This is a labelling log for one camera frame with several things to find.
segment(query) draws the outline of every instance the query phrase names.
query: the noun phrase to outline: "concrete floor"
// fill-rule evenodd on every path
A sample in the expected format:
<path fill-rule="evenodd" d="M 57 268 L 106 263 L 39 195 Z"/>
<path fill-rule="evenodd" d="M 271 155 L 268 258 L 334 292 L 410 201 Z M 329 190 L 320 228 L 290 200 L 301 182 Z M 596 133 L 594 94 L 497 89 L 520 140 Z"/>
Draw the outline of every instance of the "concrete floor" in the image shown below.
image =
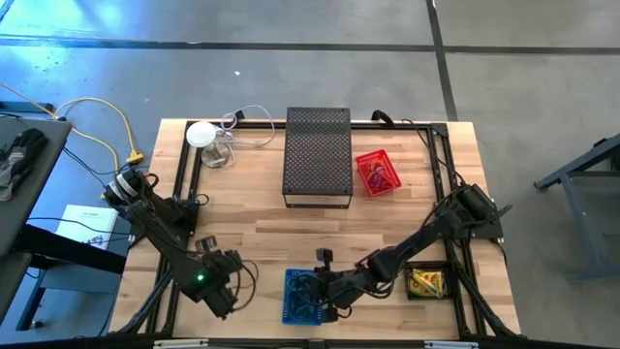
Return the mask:
<path fill-rule="evenodd" d="M 422 0 L 15 0 L 0 34 L 162 41 L 432 45 Z M 453 46 L 618 47 L 613 0 L 436 0 L 444 43 Z M 509 274 L 523 333 L 536 339 L 620 346 L 620 280 L 570 286 L 585 263 L 559 188 L 532 183 L 620 130 L 620 56 L 449 54 L 459 120 L 473 121 L 492 196 L 514 209 L 503 219 Z M 0 47 L 0 80 L 56 105 L 96 96 L 125 111 L 150 156 L 162 117 L 219 116 L 261 104 L 374 109 L 446 120 L 431 52 L 140 50 Z M 14 100 L 0 91 L 0 100 Z M 127 152 L 121 121 L 97 105 L 70 117 Z M 110 171 L 108 153 L 71 136 L 68 147 Z M 67 191 L 70 180 L 73 188 Z M 102 206 L 97 182 L 61 157 L 35 214 L 66 204 Z M 0 342 L 95 335 L 111 295 L 50 292 L 37 314 L 48 326 L 13 331 L 33 281 L 24 279 Z"/>

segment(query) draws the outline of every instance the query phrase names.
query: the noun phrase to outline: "yellow object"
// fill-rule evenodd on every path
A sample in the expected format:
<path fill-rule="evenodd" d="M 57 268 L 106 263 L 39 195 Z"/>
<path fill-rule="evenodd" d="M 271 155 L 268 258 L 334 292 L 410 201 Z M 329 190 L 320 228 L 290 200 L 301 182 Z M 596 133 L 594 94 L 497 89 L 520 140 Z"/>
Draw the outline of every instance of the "yellow object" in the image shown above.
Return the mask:
<path fill-rule="evenodd" d="M 140 162 L 142 162 L 142 160 L 144 160 L 143 154 L 138 153 L 136 151 L 132 151 L 132 153 L 127 158 L 127 163 L 128 164 L 139 164 Z"/>
<path fill-rule="evenodd" d="M 31 100 L 30 98 L 24 96 L 23 94 L 15 91 L 12 88 L 10 88 L 6 84 L 0 83 L 0 86 L 8 89 L 9 91 L 13 92 L 17 96 L 19 96 L 19 97 L 23 98 L 24 100 L 30 102 L 30 104 L 32 104 L 33 106 L 35 106 L 35 107 L 39 108 L 40 110 L 48 113 L 51 116 L 51 118 L 53 118 L 54 120 L 57 119 L 58 117 L 60 117 L 60 116 L 58 116 L 58 113 L 60 113 L 61 110 L 63 110 L 67 106 L 70 106 L 71 104 L 74 104 L 74 103 L 84 102 L 84 101 L 92 101 L 92 102 L 98 102 L 98 103 L 105 104 L 106 106 L 108 106 L 108 107 L 112 108 L 114 111 L 116 111 L 123 118 L 123 121 L 125 122 L 125 128 L 127 129 L 127 138 L 129 139 L 129 147 L 131 148 L 131 153 L 130 153 L 129 157 L 127 158 L 127 163 L 137 164 L 137 163 L 141 162 L 142 160 L 144 160 L 144 155 L 142 153 L 138 152 L 136 150 L 136 148 L 134 147 L 134 140 L 133 140 L 133 137 L 132 137 L 132 131 L 131 131 L 131 127 L 129 126 L 129 121 L 127 120 L 127 116 L 125 115 L 125 113 L 123 113 L 123 111 L 121 111 L 119 108 L 117 108 L 112 103 L 110 103 L 110 102 L 108 102 L 106 100 L 100 99 L 100 98 L 83 97 L 83 98 L 77 98 L 75 100 L 69 101 L 69 102 L 63 104 L 62 106 L 60 106 L 60 108 L 58 108 L 56 110 L 56 112 L 51 112 L 51 111 L 48 111 L 47 109 L 43 108 L 37 102 Z M 114 151 L 114 148 L 112 148 L 108 143 L 106 143 L 106 142 L 104 142 L 104 141 L 102 141 L 102 140 L 100 140 L 100 139 L 98 139 L 96 137 L 87 135 L 87 134 L 81 132 L 80 130 L 78 130 L 77 128 L 75 128 L 73 126 L 72 126 L 71 130 L 73 132 L 75 132 L 76 134 L 78 134 L 78 135 L 80 135 L 80 136 L 82 136 L 84 138 L 87 138 L 88 140 L 95 141 L 95 142 L 105 146 L 112 153 L 112 157 L 114 158 L 114 170 L 118 172 L 118 169 L 119 169 L 119 166 L 118 166 L 118 156 L 116 155 L 116 151 Z"/>
<path fill-rule="evenodd" d="M 418 297 L 444 296 L 444 275 L 441 271 L 412 270 L 409 279 L 411 292 Z"/>

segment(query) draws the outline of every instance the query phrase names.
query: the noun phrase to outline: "gray metal frame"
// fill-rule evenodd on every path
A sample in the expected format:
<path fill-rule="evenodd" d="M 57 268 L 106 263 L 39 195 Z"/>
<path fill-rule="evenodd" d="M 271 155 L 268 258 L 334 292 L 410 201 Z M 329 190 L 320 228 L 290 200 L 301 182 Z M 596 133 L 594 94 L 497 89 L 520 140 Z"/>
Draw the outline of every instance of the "gray metal frame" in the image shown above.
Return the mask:
<path fill-rule="evenodd" d="M 562 184 L 569 206 L 573 212 L 573 217 L 577 224 L 577 229 L 581 234 L 583 245 L 585 246 L 591 266 L 585 271 L 569 273 L 567 279 L 571 283 L 620 275 L 620 264 L 614 264 L 609 261 L 609 250 L 605 243 L 604 234 L 588 227 L 586 223 L 586 204 L 576 195 L 574 185 L 574 178 L 577 177 L 619 176 L 618 172 L 613 171 L 586 172 L 586 170 L 601 163 L 618 150 L 620 150 L 620 134 L 599 143 L 569 164 L 534 183 L 534 186 L 539 192 L 545 192 L 546 189 L 553 184 Z"/>

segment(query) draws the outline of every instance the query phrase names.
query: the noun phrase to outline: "black clamp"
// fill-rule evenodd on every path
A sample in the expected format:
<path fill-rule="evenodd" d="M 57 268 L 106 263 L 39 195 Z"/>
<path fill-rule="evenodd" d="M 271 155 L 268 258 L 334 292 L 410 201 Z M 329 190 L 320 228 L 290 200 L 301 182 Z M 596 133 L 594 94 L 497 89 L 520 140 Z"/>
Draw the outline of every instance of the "black clamp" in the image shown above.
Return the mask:
<path fill-rule="evenodd" d="M 391 118 L 384 112 L 384 111 L 380 111 L 380 110 L 375 110 L 372 112 L 372 116 L 370 116 L 370 119 L 372 121 L 379 121 L 382 120 L 383 122 L 385 122 L 385 127 L 391 127 L 394 128 L 396 127 L 396 125 L 394 124 L 394 121 L 391 120 Z"/>

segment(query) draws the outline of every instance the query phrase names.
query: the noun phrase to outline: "wooden tabletop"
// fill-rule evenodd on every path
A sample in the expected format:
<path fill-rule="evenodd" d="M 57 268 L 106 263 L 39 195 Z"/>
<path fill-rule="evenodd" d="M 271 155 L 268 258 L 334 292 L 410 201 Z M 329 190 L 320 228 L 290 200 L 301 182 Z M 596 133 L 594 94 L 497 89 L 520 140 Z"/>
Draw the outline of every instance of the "wooden tabletop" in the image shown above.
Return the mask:
<path fill-rule="evenodd" d="M 156 192 L 169 197 L 184 137 L 186 119 L 163 119 L 150 171 L 160 183 Z M 470 183 L 486 190 L 474 126 L 449 122 L 449 139 L 456 169 Z M 261 141 L 270 130 L 235 130 L 239 140 Z M 287 268 L 315 267 L 315 250 L 333 250 L 334 270 L 350 269 L 369 252 L 395 244 L 414 232 L 436 201 L 428 151 L 412 131 L 352 133 L 353 156 L 384 149 L 403 186 L 370 198 L 354 170 L 354 196 L 349 209 L 286 208 L 282 197 L 284 130 L 264 147 L 236 146 L 236 162 L 228 169 L 201 169 L 198 193 L 210 197 L 201 207 L 195 238 L 215 235 L 222 249 L 236 249 L 255 261 L 260 279 L 254 300 L 226 321 L 215 318 L 206 304 L 179 298 L 174 336 L 245 338 L 336 339 L 453 339 L 458 338 L 452 301 L 408 301 L 402 278 L 386 300 L 362 297 L 349 319 L 319 327 L 282 324 L 284 272 Z M 187 193 L 191 150 L 183 193 Z M 443 178 L 447 178 L 445 169 Z M 499 248 L 486 240 L 472 241 L 479 289 L 493 310 L 513 331 L 519 325 L 511 285 Z M 442 242 L 423 250 L 413 260 L 445 260 Z M 153 287 L 159 253 L 144 240 L 132 248 L 122 277 L 110 330 L 122 327 L 138 310 Z M 242 279 L 247 284 L 248 278 Z M 249 296 L 241 290 L 240 301 Z M 158 329 L 165 319 L 164 295 Z M 475 330 L 471 303 L 464 297 L 468 326 Z"/>

